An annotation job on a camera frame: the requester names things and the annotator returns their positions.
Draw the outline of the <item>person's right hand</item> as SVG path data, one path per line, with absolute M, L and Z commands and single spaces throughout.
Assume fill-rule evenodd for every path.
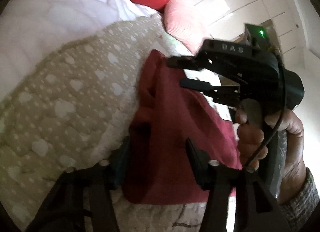
M 261 145 L 264 133 L 261 129 L 247 124 L 247 115 L 241 109 L 237 110 L 235 119 L 240 124 L 237 131 L 240 162 L 245 164 Z M 305 182 L 304 128 L 294 112 L 285 110 L 279 130 L 285 130 L 287 135 L 286 162 L 278 197 L 278 203 L 283 204 L 293 199 Z

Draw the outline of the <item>grey knit sleeve forearm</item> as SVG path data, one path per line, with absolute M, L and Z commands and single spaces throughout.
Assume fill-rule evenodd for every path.
M 291 231 L 299 231 L 310 218 L 319 203 L 318 191 L 309 168 L 301 190 L 288 202 L 280 205 Z

